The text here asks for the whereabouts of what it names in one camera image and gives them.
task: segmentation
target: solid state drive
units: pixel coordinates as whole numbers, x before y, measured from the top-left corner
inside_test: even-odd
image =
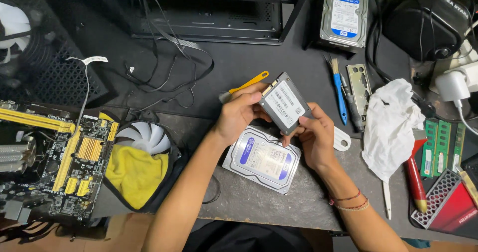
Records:
[[[312,118],[309,105],[285,72],[267,87],[259,103],[285,135],[299,126],[300,116]]]
[[[230,147],[222,167],[286,194],[301,155],[299,148],[284,148],[277,138],[248,126]]]

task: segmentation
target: yellow microfiber cloth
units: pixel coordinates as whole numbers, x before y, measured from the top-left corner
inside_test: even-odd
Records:
[[[113,145],[106,178],[135,209],[151,198],[168,169],[168,155],[149,153],[129,146]]]

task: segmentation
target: hard drive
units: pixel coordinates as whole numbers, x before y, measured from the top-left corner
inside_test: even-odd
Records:
[[[324,0],[320,39],[357,52],[367,38],[368,0]]]
[[[230,147],[222,167],[286,194],[301,155],[298,147],[284,148],[277,138],[248,126]]]
[[[267,87],[259,103],[285,135],[299,126],[300,116],[312,118],[309,105],[285,72]]]

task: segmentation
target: yellow brush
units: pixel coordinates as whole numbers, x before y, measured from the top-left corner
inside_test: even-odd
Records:
[[[244,85],[242,85],[238,88],[230,89],[228,92],[224,92],[223,94],[219,95],[219,101],[221,101],[221,103],[223,103],[223,104],[229,102],[230,99],[231,99],[231,94],[233,92],[236,92],[238,90],[242,90],[244,88],[247,88],[248,86],[250,86],[252,84],[256,84],[256,83],[260,82],[262,79],[264,79],[268,76],[269,76],[269,72],[267,72],[267,71],[261,72],[256,77],[249,80],[248,83],[246,83],[246,84],[244,84]]]

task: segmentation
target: human hand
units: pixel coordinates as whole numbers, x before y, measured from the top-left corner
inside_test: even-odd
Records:
[[[335,160],[334,122],[316,103],[308,103],[316,119],[299,117],[299,127],[290,136],[284,136],[282,146],[287,147],[293,136],[298,136],[307,165],[316,172]]]
[[[221,115],[211,131],[220,137],[223,144],[229,146],[237,141],[253,119],[261,118],[272,122],[260,105],[256,104],[267,86],[269,84],[259,82],[238,90],[232,93],[230,102],[222,106]]]

